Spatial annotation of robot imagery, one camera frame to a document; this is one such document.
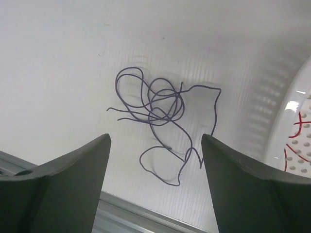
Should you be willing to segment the white perforated shallow basket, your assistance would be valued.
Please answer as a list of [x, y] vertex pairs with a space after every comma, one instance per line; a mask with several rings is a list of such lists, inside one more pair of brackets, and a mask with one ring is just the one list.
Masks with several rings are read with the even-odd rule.
[[308, 59], [292, 81], [275, 123], [269, 136], [269, 141], [264, 153], [265, 164], [280, 170], [286, 170], [285, 143], [298, 117], [303, 102], [311, 90], [311, 60]]

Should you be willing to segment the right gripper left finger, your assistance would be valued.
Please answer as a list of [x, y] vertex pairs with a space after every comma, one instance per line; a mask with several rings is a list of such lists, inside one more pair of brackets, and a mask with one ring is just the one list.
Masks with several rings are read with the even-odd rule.
[[92, 232], [110, 148], [103, 134], [35, 168], [1, 176], [1, 232]]

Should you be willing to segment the aluminium mounting rail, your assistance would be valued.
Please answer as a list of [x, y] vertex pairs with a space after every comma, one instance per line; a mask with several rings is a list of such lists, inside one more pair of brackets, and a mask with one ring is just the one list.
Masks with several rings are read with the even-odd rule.
[[[6, 153], [0, 155], [0, 176], [37, 167]], [[198, 229], [101, 192], [91, 233], [196, 233]]]

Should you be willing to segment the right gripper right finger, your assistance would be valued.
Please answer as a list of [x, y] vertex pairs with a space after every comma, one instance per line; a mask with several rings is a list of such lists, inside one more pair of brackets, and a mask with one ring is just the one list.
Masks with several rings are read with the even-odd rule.
[[208, 134], [201, 145], [219, 232], [310, 232], [309, 178], [261, 163]]

